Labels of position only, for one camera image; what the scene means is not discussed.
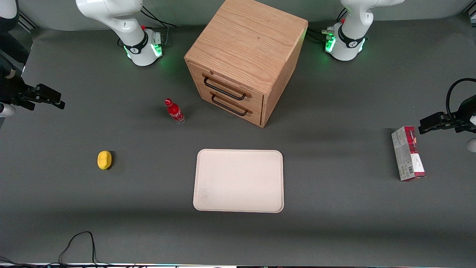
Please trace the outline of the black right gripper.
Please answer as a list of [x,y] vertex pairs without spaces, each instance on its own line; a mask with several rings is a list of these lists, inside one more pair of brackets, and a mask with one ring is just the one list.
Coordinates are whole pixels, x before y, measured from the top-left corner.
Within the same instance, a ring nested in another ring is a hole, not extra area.
[[17,68],[7,58],[1,56],[0,61],[1,112],[16,112],[15,106],[33,111],[35,108],[33,102],[46,103],[58,109],[65,108],[66,104],[61,100],[61,93],[44,84],[27,85],[22,76],[17,74]]

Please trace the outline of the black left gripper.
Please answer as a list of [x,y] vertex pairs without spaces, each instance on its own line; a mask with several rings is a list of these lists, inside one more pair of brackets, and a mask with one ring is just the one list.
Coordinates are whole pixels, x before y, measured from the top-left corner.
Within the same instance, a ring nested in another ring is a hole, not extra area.
[[473,95],[464,100],[455,112],[450,109],[450,95],[446,96],[446,112],[436,112],[431,117],[425,117],[420,120],[418,131],[421,135],[435,130],[454,129],[456,133],[476,132],[475,114],[476,114],[476,96]]

